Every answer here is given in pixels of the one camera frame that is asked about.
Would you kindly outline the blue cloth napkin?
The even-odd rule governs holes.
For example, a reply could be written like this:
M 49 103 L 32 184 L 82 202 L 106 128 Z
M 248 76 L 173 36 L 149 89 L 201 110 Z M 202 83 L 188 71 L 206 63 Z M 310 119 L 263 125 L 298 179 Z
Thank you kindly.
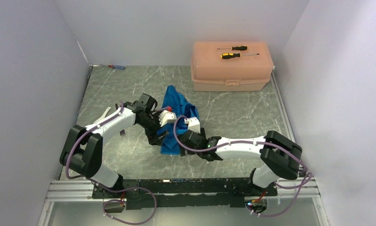
M 172 112 L 175 113 L 177 117 L 184 115 L 187 118 L 196 117 L 198 120 L 200 119 L 197 107 L 186 100 L 184 95 L 177 92 L 173 85 L 169 85 L 167 87 L 163 98 L 162 108 L 168 106 L 171 107 Z M 157 132 L 159 136 L 163 135 L 165 132 L 168 132 L 168 134 L 163 138 L 163 142 L 161 144 L 161 154 L 180 154 L 179 144 L 173 135 L 173 124 L 174 123 L 168 123 Z

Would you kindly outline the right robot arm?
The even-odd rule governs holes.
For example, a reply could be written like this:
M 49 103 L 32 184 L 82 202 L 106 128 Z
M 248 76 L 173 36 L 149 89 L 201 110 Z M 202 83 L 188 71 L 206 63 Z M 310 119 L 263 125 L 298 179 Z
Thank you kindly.
M 181 155 L 197 154 L 207 161 L 233 158 L 262 160 L 264 164 L 253 169 L 249 177 L 248 190 L 253 195 L 260 195 L 280 178 L 296 180 L 302 165 L 302 148 L 274 130 L 269 130 L 265 136 L 246 139 L 206 138 L 203 133 L 191 130 L 174 137 Z

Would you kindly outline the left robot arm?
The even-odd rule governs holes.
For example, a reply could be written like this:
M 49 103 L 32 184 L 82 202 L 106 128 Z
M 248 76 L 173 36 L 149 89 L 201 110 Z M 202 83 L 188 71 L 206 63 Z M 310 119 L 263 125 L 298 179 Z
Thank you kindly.
M 134 125 L 144 128 L 151 145 L 160 145 L 163 137 L 157 132 L 167 123 L 166 115 L 172 113 L 172 108 L 156 107 L 157 101 L 152 96 L 142 94 L 139 100 L 121 103 L 113 113 L 98 122 L 71 127 L 59 159 L 66 178 L 87 178 L 102 186 L 109 196 L 119 197 L 124 190 L 123 177 L 103 163 L 104 145 Z

